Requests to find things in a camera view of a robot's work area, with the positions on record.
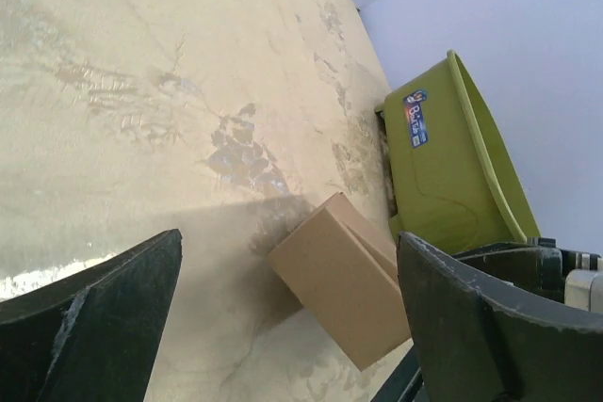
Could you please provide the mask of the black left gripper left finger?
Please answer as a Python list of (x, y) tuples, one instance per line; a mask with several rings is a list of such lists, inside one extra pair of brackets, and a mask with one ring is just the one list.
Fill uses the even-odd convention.
[(167, 230), (2, 302), (2, 400), (143, 400), (181, 263)]

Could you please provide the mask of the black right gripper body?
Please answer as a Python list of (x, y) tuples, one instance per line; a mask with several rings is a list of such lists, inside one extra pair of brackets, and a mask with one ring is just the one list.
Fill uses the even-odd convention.
[(536, 293), (591, 313), (602, 312), (602, 256), (560, 249), (556, 240), (530, 237), (538, 253)]

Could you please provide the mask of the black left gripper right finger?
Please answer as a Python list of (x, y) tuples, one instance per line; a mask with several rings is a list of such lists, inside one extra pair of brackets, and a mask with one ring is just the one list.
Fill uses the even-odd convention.
[(602, 317), (515, 287), (412, 233), (399, 287), (431, 401), (598, 401)]

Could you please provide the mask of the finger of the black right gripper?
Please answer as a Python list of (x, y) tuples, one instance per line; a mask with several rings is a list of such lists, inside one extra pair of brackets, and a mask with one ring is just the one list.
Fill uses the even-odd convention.
[(564, 302), (560, 249), (501, 242), (456, 253), (454, 258), (537, 296)]

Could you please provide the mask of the brown cardboard box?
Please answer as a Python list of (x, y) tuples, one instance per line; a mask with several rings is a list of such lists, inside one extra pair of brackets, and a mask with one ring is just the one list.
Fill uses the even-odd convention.
[(268, 262), (357, 369), (410, 338), (396, 247), (344, 193), (315, 209)]

